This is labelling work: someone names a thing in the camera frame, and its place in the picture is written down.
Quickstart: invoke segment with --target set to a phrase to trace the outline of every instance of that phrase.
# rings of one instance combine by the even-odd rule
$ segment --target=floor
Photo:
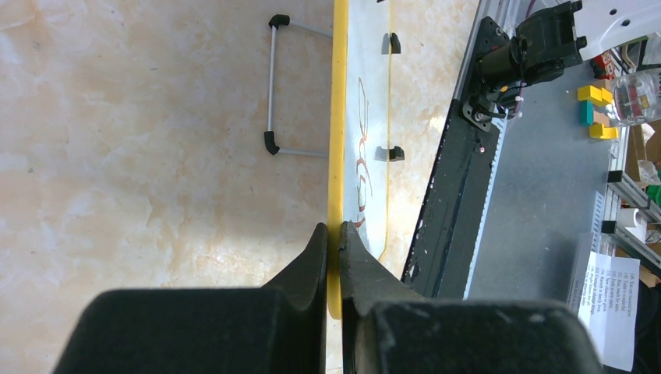
[[[399,277],[477,1],[393,1]],[[104,290],[259,286],[325,221],[327,162],[263,148],[276,12],[332,27],[332,0],[0,2],[3,372],[49,371]],[[325,150],[331,44],[278,36],[278,142]]]

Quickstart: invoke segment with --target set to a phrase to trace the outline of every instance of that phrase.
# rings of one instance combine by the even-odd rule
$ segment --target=black corner connector
[[[274,155],[280,150],[279,146],[275,145],[275,133],[272,131],[264,132],[264,146],[270,154]]]
[[[391,51],[393,55],[399,55],[401,53],[401,44],[399,43],[399,37],[397,34],[391,34]]]
[[[394,148],[388,150],[388,160],[390,162],[403,161],[404,159],[404,150],[399,146],[395,146]]]
[[[269,21],[269,27],[274,26],[276,29],[280,26],[289,26],[289,16],[286,14],[276,14],[275,16],[272,16]]]

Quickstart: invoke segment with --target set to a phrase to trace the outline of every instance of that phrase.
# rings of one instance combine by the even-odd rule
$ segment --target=paper
[[[578,318],[604,365],[630,371],[634,363],[640,261],[590,252]]]

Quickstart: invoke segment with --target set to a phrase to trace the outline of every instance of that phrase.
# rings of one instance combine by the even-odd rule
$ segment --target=clear plastic jar
[[[619,76],[612,88],[620,126],[661,119],[661,68]]]

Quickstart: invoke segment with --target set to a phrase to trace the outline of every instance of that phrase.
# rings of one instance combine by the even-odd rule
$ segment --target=plastic bag
[[[638,172],[641,176],[641,182],[648,185],[661,185],[661,179],[656,172],[654,164],[647,160],[638,160]]]

